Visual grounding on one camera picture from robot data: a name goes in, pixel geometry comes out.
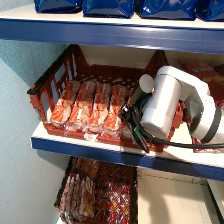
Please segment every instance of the wall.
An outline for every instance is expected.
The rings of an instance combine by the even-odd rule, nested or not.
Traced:
[[[0,11],[32,1],[1,0]],[[26,94],[64,45],[0,40],[0,223],[54,224],[69,157],[31,148],[39,123]]]

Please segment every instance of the snack package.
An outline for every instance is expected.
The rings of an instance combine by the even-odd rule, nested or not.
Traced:
[[[82,222],[82,221],[86,220],[86,217],[83,216],[82,214],[80,214],[79,210],[80,210],[80,205],[81,205],[81,200],[82,200],[82,189],[83,189],[85,181],[84,181],[82,175],[80,175],[79,178],[80,178],[80,186],[79,186],[79,189],[78,189],[78,195],[76,196],[76,207],[75,207],[73,217],[76,220]]]
[[[195,20],[197,0],[139,0],[142,18]]]
[[[137,0],[83,0],[83,14],[90,17],[130,18]]]
[[[34,0],[35,9],[41,13],[74,12],[82,7],[82,0]]]
[[[65,219],[68,223],[72,223],[73,222],[73,216],[71,213],[71,203],[72,203],[72,196],[73,196],[73,190],[74,190],[74,186],[75,186],[75,173],[71,173],[71,182],[70,182],[70,186],[68,189],[68,193],[66,196],[66,211],[65,211]]]
[[[89,123],[95,90],[95,81],[82,83],[78,97],[73,106],[71,116],[66,125],[65,135],[67,135],[69,131],[81,131],[85,125]]]
[[[89,130],[99,134],[102,133],[103,124],[108,116],[111,90],[110,84],[97,83],[93,112],[85,131]]]
[[[197,16],[204,21],[224,21],[224,1],[198,0]]]
[[[52,125],[62,128],[68,121],[79,89],[80,82],[78,81],[71,80],[66,83],[62,96],[55,105],[50,118]]]
[[[83,162],[84,162],[83,158],[77,158],[75,168],[80,169],[82,167]]]
[[[213,68],[203,62],[179,62],[183,70],[198,77],[208,84],[210,95],[215,103],[224,99],[224,77],[215,72]]]
[[[121,132],[121,108],[125,103],[128,90],[124,86],[116,85],[112,89],[109,115],[104,125],[102,135],[110,135],[113,138],[120,138]]]
[[[77,219],[77,216],[78,216],[76,214],[76,211],[78,211],[79,209],[78,205],[80,201],[80,195],[79,195],[80,185],[81,185],[81,178],[80,178],[80,174],[77,173],[75,177],[75,184],[74,184],[74,190],[73,190],[71,207],[70,207],[70,211],[74,219]]]
[[[132,223],[132,167],[101,162],[95,181],[95,214],[100,223]]]
[[[66,211],[66,198],[67,198],[67,193],[68,193],[68,190],[69,190],[70,182],[71,182],[71,177],[68,176],[68,179],[67,179],[62,197],[61,197],[61,202],[60,202],[60,205],[59,205],[59,208],[58,208],[60,213],[65,213],[65,211]]]
[[[83,179],[81,195],[79,214],[84,216],[84,219],[92,219],[95,210],[95,184],[88,176]]]
[[[100,162],[92,159],[84,159],[82,171],[85,172],[91,180],[95,180]]]

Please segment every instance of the shelf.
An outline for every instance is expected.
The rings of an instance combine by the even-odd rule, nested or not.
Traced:
[[[138,222],[219,223],[208,186],[144,175],[138,178]]]
[[[224,23],[40,14],[34,5],[0,13],[0,38],[224,54]]]
[[[187,126],[182,124],[171,140],[191,143]],[[221,153],[211,154],[168,147],[162,153],[146,154],[132,148],[49,135],[42,122],[33,133],[31,143],[34,149],[224,181],[224,150],[222,149],[220,149]]]
[[[224,219],[224,182],[208,180],[208,183]]]

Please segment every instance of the plastic basket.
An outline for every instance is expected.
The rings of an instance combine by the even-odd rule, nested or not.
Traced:
[[[145,69],[118,67],[110,65],[89,65],[78,45],[70,45],[60,55],[60,57],[47,69],[47,71],[37,80],[37,82],[28,90],[30,95],[30,103],[34,109],[38,110],[39,116],[44,124],[48,134],[64,136],[64,130],[58,129],[47,123],[46,113],[42,95],[46,95],[47,103],[51,112],[55,108],[57,102],[53,99],[53,88],[59,98],[65,83],[70,79],[87,81],[97,79],[101,83],[111,83],[112,85],[124,85],[128,88],[134,87],[141,75],[149,74],[155,77],[159,68],[168,65],[164,51],[157,50]],[[56,80],[59,70],[64,67],[64,73]],[[172,128],[168,137],[168,141],[174,134],[176,128],[182,123],[183,111],[180,104],[174,116]],[[71,132],[67,137],[84,140],[83,132]],[[121,137],[120,139],[112,139],[110,137],[98,136],[98,141],[101,143],[119,145],[123,147],[139,149],[137,145],[132,143],[132,140]],[[151,151],[162,152],[164,145],[151,142],[149,148]]]
[[[73,159],[74,157],[70,158],[54,203],[57,212],[68,176],[73,172],[71,169]],[[136,223],[137,169],[135,167],[101,162],[95,186],[94,217],[81,223]]]

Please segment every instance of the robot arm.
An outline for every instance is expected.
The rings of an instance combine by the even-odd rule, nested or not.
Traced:
[[[224,148],[224,110],[215,105],[205,82],[171,66],[159,69],[154,80],[146,76],[140,78],[139,85],[132,92],[133,106],[130,108],[135,126],[143,136],[176,147]],[[152,95],[144,104],[139,124],[134,108],[149,92]],[[163,140],[169,134],[179,100],[185,103],[191,118],[190,135],[210,145],[180,144]]]

